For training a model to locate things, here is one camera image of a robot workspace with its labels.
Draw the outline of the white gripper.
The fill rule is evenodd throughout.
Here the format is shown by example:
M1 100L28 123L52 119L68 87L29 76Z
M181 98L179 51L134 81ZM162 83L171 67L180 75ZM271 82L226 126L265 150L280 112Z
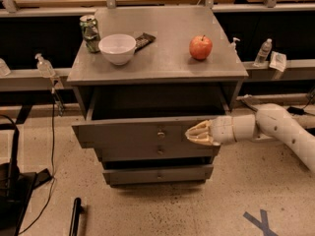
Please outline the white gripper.
M203 146L220 146L234 143L232 120L231 116L220 116L213 121L202 121L186 131L186 138L192 143Z

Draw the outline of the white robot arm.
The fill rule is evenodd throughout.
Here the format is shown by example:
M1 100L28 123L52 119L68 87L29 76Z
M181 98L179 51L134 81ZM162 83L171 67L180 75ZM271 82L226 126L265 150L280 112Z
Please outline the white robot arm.
M315 172L315 137L283 107L268 103L256 112L205 120L185 132L186 138L203 146L221 146L245 140L277 139L288 146L304 165Z

